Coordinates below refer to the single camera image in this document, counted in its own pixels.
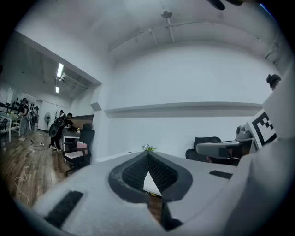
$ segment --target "desk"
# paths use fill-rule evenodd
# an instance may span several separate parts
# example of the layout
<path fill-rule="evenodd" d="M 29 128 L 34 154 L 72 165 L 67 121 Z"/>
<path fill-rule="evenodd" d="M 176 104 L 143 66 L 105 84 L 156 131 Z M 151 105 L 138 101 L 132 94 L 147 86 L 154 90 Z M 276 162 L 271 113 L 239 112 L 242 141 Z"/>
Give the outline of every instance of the desk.
<path fill-rule="evenodd" d="M 18 118 L 16 116 L 15 117 L 12 117 L 10 114 L 3 113 L 3 112 L 0 112 L 0 117 L 9 120 L 8 132 L 9 132 L 9 142 L 11 142 L 11 123 L 12 123 L 13 120 L 20 121 L 22 119 L 21 118 Z"/>
<path fill-rule="evenodd" d="M 122 157 L 122 156 L 125 156 L 128 154 L 130 154 L 130 153 L 124 152 L 124 153 L 118 153 L 118 154 L 107 156 L 107 157 L 97 158 L 97 159 L 95 159 L 95 162 L 104 162 L 104 161 L 108 161 L 108 160 L 111 160 L 114 158 L 119 158 L 119 157 Z M 147 176 L 144 179 L 143 190 L 153 193 L 153 194 L 157 194 L 159 196 L 162 196 L 149 172 L 147 173 Z"/>
<path fill-rule="evenodd" d="M 66 138 L 80 138 L 80 133 L 78 132 L 74 132 L 74 131 L 67 131 L 65 129 L 63 129 L 62 131 L 62 134 L 63 134 L 63 151 L 65 151 L 65 139 Z"/>

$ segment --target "green plant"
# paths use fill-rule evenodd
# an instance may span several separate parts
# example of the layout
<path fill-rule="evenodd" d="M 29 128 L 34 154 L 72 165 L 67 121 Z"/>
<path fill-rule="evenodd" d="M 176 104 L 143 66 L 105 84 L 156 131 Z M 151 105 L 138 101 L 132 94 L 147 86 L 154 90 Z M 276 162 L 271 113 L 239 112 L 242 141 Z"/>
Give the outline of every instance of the green plant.
<path fill-rule="evenodd" d="M 153 147 L 153 146 L 150 146 L 150 145 L 148 144 L 147 146 L 142 146 L 142 149 L 143 149 L 144 151 L 149 151 L 149 152 L 151 152 L 151 151 L 156 150 L 157 147 Z"/>

